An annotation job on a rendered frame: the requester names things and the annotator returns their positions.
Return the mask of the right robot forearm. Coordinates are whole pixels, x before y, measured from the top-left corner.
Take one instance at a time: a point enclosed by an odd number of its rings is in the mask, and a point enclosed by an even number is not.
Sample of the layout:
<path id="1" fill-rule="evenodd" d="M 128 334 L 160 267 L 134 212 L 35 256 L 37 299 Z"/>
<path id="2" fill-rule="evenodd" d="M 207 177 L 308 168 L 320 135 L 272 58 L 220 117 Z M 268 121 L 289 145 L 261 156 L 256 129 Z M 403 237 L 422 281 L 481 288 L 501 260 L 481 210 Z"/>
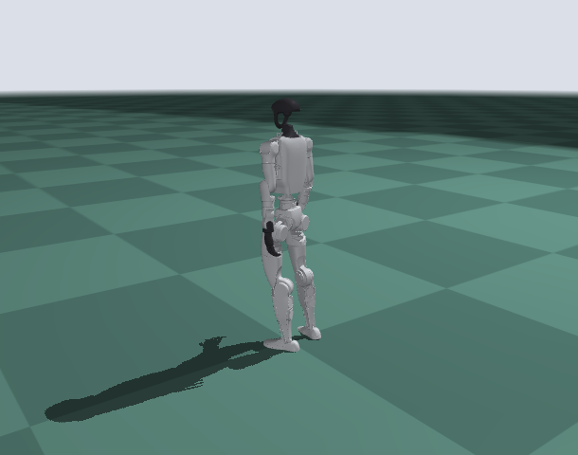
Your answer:
<path id="1" fill-rule="evenodd" d="M 298 206 L 301 207 L 301 211 L 304 211 L 305 206 L 309 201 L 308 197 L 309 197 L 310 191 L 312 190 L 313 183 L 314 183 L 314 179 L 312 182 L 310 182 L 308 184 L 304 184 L 303 190 L 298 193 L 298 197 L 297 197 L 296 202 L 298 202 Z"/>

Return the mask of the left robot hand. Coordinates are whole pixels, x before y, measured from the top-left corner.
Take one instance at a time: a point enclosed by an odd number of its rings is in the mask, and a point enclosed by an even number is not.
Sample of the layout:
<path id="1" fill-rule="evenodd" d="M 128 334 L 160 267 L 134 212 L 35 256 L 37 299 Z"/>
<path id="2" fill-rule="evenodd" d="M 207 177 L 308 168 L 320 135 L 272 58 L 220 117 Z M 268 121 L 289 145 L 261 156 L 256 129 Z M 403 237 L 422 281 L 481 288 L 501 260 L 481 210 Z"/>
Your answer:
<path id="1" fill-rule="evenodd" d="M 273 231 L 274 231 L 273 222 L 268 221 L 266 223 L 266 229 L 265 228 L 262 229 L 262 232 L 264 232 L 264 242 L 265 242 L 268 253 L 270 253 L 273 256 L 278 257 L 281 254 L 278 254 L 275 251 L 275 248 L 273 246 L 273 244 L 274 244 L 273 238 L 272 238 L 272 232 Z"/>

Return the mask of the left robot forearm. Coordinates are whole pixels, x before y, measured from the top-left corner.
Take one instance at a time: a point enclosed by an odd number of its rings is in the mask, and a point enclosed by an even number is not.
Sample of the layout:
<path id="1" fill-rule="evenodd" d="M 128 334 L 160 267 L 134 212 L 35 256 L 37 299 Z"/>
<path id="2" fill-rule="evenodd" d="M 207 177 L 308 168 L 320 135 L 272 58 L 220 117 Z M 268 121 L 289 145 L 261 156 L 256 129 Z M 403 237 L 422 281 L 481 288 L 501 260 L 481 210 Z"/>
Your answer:
<path id="1" fill-rule="evenodd" d="M 266 181 L 260 183 L 260 192 L 262 197 L 262 227 L 266 229 L 268 221 L 274 222 L 274 202 L 275 196 L 270 195 L 268 184 Z"/>

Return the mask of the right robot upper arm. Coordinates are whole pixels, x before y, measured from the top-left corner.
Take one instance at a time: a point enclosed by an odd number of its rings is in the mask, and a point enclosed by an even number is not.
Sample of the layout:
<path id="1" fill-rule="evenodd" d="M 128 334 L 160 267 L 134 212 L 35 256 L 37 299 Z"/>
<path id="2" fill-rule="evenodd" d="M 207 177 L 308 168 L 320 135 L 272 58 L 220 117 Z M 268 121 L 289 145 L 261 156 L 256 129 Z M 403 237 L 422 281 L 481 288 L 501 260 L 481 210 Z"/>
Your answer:
<path id="1" fill-rule="evenodd" d="M 307 163 L 306 163 L 306 178 L 304 184 L 308 184 L 313 181 L 314 179 L 314 168 L 313 168 L 313 157 L 312 157 L 312 149 L 313 149 L 313 141 L 305 137 L 307 143 Z"/>

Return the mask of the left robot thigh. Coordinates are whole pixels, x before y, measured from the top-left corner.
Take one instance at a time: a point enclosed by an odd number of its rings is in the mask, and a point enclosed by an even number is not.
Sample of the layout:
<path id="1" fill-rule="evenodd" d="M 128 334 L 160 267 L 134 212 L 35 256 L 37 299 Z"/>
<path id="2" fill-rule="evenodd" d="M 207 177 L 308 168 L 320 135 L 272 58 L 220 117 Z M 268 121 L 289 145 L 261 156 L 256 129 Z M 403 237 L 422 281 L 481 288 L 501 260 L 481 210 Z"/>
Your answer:
<path id="1" fill-rule="evenodd" d="M 291 280 L 287 278 L 283 278 L 281 276 L 281 267 L 282 267 L 282 247 L 280 242 L 283 242 L 288 234 L 287 222 L 286 219 L 277 218 L 274 225 L 274 231 L 272 232 L 273 238 L 273 246 L 275 251 L 279 255 L 278 257 L 271 255 L 268 253 L 265 242 L 264 242 L 264 232 L 262 233 L 262 264 L 264 268 L 264 272 L 266 275 L 267 280 L 269 281 L 273 291 L 274 287 L 277 283 L 283 282 L 289 288 L 289 296 L 292 294 L 294 285 Z"/>

